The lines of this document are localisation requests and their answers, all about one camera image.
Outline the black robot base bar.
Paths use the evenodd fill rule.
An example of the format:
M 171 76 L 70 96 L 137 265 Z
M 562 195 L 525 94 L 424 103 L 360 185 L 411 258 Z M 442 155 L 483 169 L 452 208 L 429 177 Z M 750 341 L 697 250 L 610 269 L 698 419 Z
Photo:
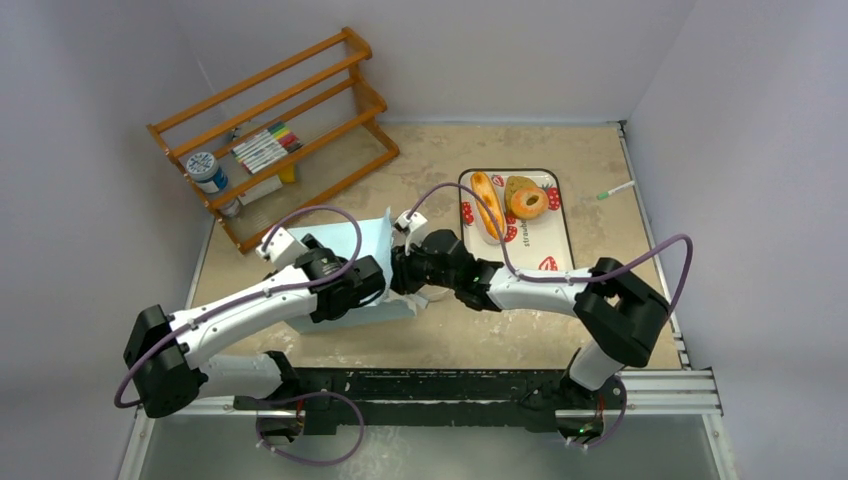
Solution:
M 331 435 L 340 426 L 516 427 L 588 449 L 621 424 L 627 391 L 614 376 L 586 391 L 555 369 L 300 368 L 264 398 L 234 407 L 257 414 L 261 438 Z

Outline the round orange fake bun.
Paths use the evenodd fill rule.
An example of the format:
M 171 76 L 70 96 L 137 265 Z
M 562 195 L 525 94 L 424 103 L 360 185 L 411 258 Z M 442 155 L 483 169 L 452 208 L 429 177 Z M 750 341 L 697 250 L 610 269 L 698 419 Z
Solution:
M 516 190 L 508 200 L 512 215 L 521 220 L 533 220 L 549 210 L 549 199 L 539 187 Z

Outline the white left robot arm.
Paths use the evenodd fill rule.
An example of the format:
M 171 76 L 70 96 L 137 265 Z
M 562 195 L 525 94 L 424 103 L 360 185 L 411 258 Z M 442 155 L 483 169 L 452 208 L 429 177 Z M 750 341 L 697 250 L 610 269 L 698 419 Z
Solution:
M 335 321 L 386 290 L 372 256 L 348 260 L 327 247 L 300 255 L 262 282 L 205 306 L 166 313 L 160 305 L 136 317 L 123 360 L 128 374 L 114 403 L 142 406 L 151 418 L 169 416 L 204 396 L 226 395 L 214 357 L 230 345 L 276 323 L 306 317 Z M 133 385 L 139 398 L 125 402 Z

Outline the brown fake bread slice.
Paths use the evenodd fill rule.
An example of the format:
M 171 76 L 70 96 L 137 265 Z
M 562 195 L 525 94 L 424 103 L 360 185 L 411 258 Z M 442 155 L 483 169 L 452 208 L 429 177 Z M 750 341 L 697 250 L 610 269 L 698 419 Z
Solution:
M 538 188 L 531 178 L 520 175 L 511 175 L 506 179 L 504 186 L 504 208 L 508 214 L 512 214 L 511 200 L 513 195 L 521 189 Z

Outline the long orange fake bread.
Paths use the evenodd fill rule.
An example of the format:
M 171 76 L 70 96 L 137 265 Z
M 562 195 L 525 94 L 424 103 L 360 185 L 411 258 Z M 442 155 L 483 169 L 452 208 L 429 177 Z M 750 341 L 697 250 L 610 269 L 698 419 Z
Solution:
M 507 225 L 495 184 L 485 172 L 474 171 L 469 177 L 469 187 L 475 194 L 472 210 L 483 241 L 498 244 L 506 236 Z

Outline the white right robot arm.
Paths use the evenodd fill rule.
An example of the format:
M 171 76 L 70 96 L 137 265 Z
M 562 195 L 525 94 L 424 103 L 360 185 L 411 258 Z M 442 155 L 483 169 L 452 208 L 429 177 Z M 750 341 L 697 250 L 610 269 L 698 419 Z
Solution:
M 470 253 L 451 230 L 391 250 L 392 290 L 425 286 L 451 291 L 475 311 L 537 310 L 574 317 L 591 336 L 561 381 L 564 399 L 584 407 L 625 367 L 644 367 L 671 312 L 670 303 L 622 264 L 600 258 L 588 269 L 512 272 L 501 261 Z

